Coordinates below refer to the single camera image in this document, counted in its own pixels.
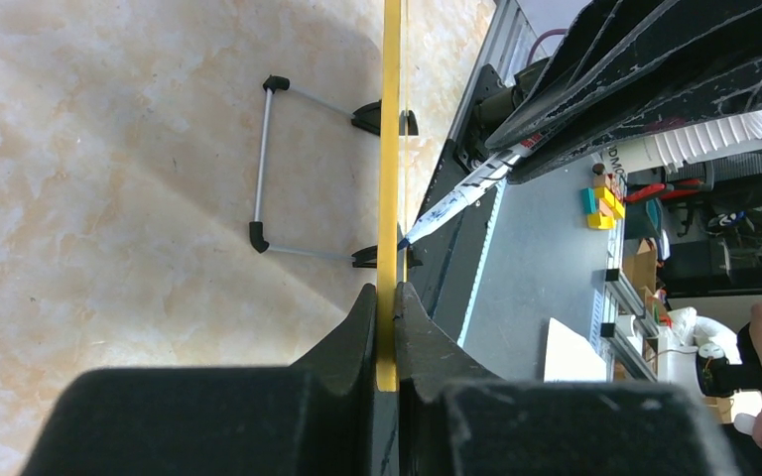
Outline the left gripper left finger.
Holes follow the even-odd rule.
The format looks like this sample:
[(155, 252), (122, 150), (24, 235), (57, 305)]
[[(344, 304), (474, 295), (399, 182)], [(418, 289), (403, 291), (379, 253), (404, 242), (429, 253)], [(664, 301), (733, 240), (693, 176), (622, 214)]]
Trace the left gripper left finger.
[(106, 368), (57, 400), (27, 475), (366, 475), (376, 291), (279, 367)]

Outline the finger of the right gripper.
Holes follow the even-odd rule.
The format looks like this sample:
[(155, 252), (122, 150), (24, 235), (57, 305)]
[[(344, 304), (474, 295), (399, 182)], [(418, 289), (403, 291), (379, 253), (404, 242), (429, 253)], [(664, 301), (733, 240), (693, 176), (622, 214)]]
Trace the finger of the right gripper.
[(594, 1), (575, 19), (491, 150), (561, 124), (635, 81), (675, 89), (762, 55), (762, 1)]
[(506, 177), (511, 184), (536, 179), (612, 145), (703, 122), (762, 110), (762, 55), (714, 77), (662, 89), (649, 74), (561, 124), (532, 157)]

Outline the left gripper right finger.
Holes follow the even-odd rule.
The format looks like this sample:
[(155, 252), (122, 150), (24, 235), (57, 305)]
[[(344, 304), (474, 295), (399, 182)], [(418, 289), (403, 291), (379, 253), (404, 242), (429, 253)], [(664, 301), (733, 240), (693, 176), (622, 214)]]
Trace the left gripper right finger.
[(707, 409), (660, 383), (511, 382), (396, 289), (404, 475), (737, 475)]

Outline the whiteboard marker pen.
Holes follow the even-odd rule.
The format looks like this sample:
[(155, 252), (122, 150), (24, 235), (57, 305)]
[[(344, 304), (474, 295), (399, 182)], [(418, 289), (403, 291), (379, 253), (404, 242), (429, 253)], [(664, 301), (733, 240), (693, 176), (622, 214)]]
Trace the whiteboard marker pen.
[(473, 204), (490, 188), (503, 181), (522, 159), (530, 157), (548, 136), (549, 133), (536, 133), (509, 149), (491, 155), (416, 220), (399, 242), (398, 249), (403, 250), (431, 235)]

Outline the yellow framed whiteboard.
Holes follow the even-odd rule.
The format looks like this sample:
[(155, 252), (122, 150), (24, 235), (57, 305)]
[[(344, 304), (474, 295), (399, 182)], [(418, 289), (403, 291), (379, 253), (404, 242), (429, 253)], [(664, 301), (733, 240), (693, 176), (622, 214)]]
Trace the yellow framed whiteboard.
[(398, 284), (399, 92), (402, 43), (402, 3), (384, 2), (382, 95), (378, 180), (377, 315), (375, 338), (376, 386), (398, 390), (394, 307)]

